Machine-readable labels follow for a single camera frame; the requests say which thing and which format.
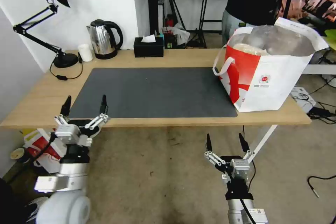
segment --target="black tissue box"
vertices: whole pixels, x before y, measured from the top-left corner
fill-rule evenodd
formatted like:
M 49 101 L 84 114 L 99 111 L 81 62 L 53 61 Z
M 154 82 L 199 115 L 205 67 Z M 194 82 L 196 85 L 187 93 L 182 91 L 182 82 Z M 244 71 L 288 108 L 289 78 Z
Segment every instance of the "black tissue box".
M 142 38 L 137 37 L 134 40 L 134 56 L 140 57 L 163 57 L 163 38 L 156 37 L 153 43 L 143 43 Z

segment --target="lamp base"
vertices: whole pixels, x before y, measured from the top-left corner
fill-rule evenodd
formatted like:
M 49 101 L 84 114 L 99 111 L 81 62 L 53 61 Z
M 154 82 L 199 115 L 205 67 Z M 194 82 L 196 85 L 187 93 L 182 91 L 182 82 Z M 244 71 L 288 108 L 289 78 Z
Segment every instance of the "lamp base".
M 78 62 L 76 54 L 65 54 L 61 58 L 56 57 L 54 59 L 54 65 L 57 68 L 67 68 L 75 65 Z

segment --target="stainless steel kettle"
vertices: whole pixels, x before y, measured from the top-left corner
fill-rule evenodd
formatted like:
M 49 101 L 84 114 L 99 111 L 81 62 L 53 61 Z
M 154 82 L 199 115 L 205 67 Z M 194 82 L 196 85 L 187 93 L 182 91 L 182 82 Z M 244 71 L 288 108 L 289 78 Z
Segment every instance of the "stainless steel kettle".
M 123 44 L 124 38 L 120 27 L 111 21 L 97 19 L 86 27 L 91 37 L 91 43 L 96 58 L 107 60 L 117 55 Z M 116 44 L 114 34 L 111 29 L 116 29 L 120 37 L 120 42 Z

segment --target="wooden table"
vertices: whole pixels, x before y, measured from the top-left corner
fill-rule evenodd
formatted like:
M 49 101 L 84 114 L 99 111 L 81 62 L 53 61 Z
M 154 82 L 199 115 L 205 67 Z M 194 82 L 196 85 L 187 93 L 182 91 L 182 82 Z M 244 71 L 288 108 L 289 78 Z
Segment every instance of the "wooden table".
M 6 128 L 52 128 L 54 116 L 68 95 L 75 101 L 93 68 L 131 67 L 212 67 L 218 49 L 165 50 L 164 57 L 135 58 L 132 50 L 121 50 L 109 60 L 94 59 L 83 63 L 82 75 L 74 80 L 61 81 L 46 73 L 30 93 L 6 117 L 0 127 Z M 81 70 L 80 64 L 66 69 L 53 68 L 54 74 L 74 77 Z M 277 111 L 239 113 L 237 117 L 223 118 L 122 118 L 111 119 L 105 127 L 152 127 L 152 126 L 226 126 L 226 125 L 273 125 L 309 124 L 310 119 L 288 98 Z

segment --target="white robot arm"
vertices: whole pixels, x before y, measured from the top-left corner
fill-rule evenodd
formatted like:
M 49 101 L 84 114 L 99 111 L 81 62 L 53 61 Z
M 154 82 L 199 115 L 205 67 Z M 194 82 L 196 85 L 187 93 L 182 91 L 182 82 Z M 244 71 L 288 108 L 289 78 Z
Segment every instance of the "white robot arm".
M 249 146 L 240 134 L 243 151 L 250 154 Z M 268 224 L 264 209 L 255 208 L 253 196 L 248 191 L 248 171 L 250 164 L 240 156 L 217 156 L 212 152 L 210 135 L 207 135 L 204 156 L 217 170 L 222 172 L 222 180 L 227 185 L 225 198 L 229 204 L 227 213 L 230 224 Z
M 59 124 L 50 140 L 58 138 L 66 146 L 66 154 L 60 159 L 60 171 L 55 176 L 37 178 L 35 190 L 55 192 L 39 209 L 37 224 L 85 224 L 90 214 L 90 200 L 85 195 L 89 147 L 92 136 L 110 119 L 107 115 L 106 96 L 103 95 L 100 114 L 93 120 L 69 121 L 71 96 L 55 116 Z

